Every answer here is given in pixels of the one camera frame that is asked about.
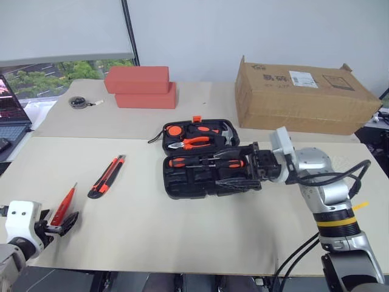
white wall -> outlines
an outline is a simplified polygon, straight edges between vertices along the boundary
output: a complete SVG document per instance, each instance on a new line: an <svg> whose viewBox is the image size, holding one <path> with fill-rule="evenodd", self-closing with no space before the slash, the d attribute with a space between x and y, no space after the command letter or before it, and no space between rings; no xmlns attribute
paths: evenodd
<svg viewBox="0 0 389 292"><path fill-rule="evenodd" d="M347 63L375 95L389 85L388 0L128 0L142 65L175 81L233 81L242 55L268 64Z"/></svg>

white table surface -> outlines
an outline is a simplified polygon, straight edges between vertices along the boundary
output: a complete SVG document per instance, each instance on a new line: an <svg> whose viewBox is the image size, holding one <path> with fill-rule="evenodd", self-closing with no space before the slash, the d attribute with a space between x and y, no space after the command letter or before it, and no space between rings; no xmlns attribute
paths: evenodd
<svg viewBox="0 0 389 292"><path fill-rule="evenodd" d="M260 143L266 149L267 142ZM362 144L295 143L318 147L336 171L363 159L372 165L354 204L361 229L384 273L389 273L389 180ZM87 192L113 157L127 159L100 199ZM35 200L56 209L74 182L77 225L56 238L31 264L53 268L207 274L272 274L295 248L317 232L297 186L263 183L259 192L172 200L164 190L160 142L145 140L33 137L0 178L0 204ZM0 242L6 241L0 218ZM293 275L322 275L316 247Z"/></svg>
<svg viewBox="0 0 389 292"><path fill-rule="evenodd" d="M241 141L269 141L272 131L239 128L234 82L179 82L177 92L176 109L118 108L103 80L75 80L34 136L151 139L168 122L191 120L192 116L200 115L203 119L230 120ZM68 100L73 96L82 96L88 102L104 100L104 103L72 109ZM355 135L289 133L294 142L359 143Z"/></svg>

foam block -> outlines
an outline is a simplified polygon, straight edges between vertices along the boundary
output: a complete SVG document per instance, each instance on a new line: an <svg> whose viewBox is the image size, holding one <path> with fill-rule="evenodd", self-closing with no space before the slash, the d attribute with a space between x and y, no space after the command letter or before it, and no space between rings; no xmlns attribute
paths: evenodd
<svg viewBox="0 0 389 292"><path fill-rule="evenodd" d="M104 79L109 93L155 93L169 91L169 68L165 66L113 66Z"/></svg>
<svg viewBox="0 0 389 292"><path fill-rule="evenodd" d="M119 108L176 108L176 83L166 94L115 94Z"/></svg>

laptop keyboard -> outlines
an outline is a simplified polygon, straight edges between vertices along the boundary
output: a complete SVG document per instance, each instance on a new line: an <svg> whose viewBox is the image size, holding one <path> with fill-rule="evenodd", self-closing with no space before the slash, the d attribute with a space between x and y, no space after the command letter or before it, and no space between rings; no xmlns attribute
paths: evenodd
<svg viewBox="0 0 389 292"><path fill-rule="evenodd" d="M15 141L19 135L23 132L25 126L17 127L0 127L0 137L6 138L9 141Z"/></svg>

tool case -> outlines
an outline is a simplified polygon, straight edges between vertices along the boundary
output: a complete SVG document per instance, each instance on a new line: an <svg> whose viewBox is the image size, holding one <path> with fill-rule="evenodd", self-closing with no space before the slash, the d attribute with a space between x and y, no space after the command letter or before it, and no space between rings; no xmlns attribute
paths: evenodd
<svg viewBox="0 0 389 292"><path fill-rule="evenodd" d="M170 198L194 199L261 189L255 155L258 144L240 147L238 133L229 120L193 117L192 121L167 123L161 133L167 155L164 184Z"/></svg>

